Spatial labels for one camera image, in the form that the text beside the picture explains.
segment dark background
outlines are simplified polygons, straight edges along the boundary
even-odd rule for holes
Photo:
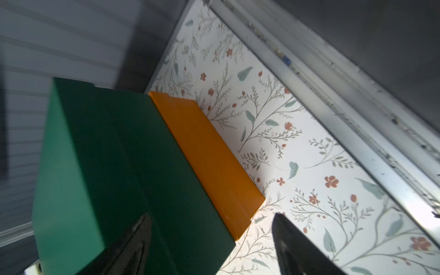
[[[440,131],[440,1],[275,1]]]

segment floral pattern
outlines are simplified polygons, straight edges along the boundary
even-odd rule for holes
[[[201,1],[188,20],[194,24],[182,26],[153,88],[195,100],[266,198],[218,274],[279,274],[275,213],[348,274],[440,274],[439,249],[295,91]]]

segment green box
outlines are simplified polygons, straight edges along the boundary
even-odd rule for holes
[[[218,271],[235,242],[148,95],[55,78],[47,116],[32,217],[45,275],[78,273],[145,212],[145,274]]]

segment metal edge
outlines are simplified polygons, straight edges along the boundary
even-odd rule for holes
[[[343,144],[364,169],[397,200],[412,219],[438,245],[440,242],[440,219],[433,217],[432,208],[405,180],[381,158],[342,117],[336,115],[317,94],[281,61],[266,44],[243,24],[220,0],[214,0],[211,8],[247,45],[260,61],[287,86],[307,109]]]
[[[256,2],[264,3],[266,7],[275,9],[276,14],[283,19],[293,17],[272,0],[257,0]],[[367,93],[366,96],[372,98],[374,103],[380,106],[381,111],[390,119],[398,118],[398,127],[432,155],[436,161],[440,161],[440,135],[430,125],[300,20],[290,21],[289,26],[296,27],[298,36],[306,38],[308,44],[313,44],[318,52],[326,56],[332,69],[342,77],[358,84],[359,88],[362,88],[358,90],[359,93],[364,95]]]
[[[183,8],[183,11],[180,14],[179,20],[177,21],[176,26],[175,26],[174,30],[172,31],[171,37],[169,38],[168,43],[165,47],[164,53],[162,54],[161,58],[159,59],[158,65],[154,69],[153,75],[151,76],[150,81],[148,82],[147,88],[143,92],[144,94],[147,94],[151,90],[151,87],[153,86],[154,81],[158,77],[159,71],[162,68],[162,64],[165,61],[165,58],[167,57],[169,51],[171,50],[171,47],[174,45],[174,40],[176,40],[177,34],[179,33],[180,28],[182,27],[183,22],[185,21],[185,18],[187,17],[188,12],[192,8],[192,5],[194,4],[194,2],[195,2],[195,0],[188,0],[188,2],[185,5],[185,8]]]
[[[33,235],[32,222],[19,225],[0,232],[0,247],[22,240]]]

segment gray wall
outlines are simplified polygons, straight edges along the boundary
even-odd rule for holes
[[[440,2],[275,0],[440,131]]]
[[[0,0],[0,231],[31,221],[51,78],[144,92],[186,2]]]

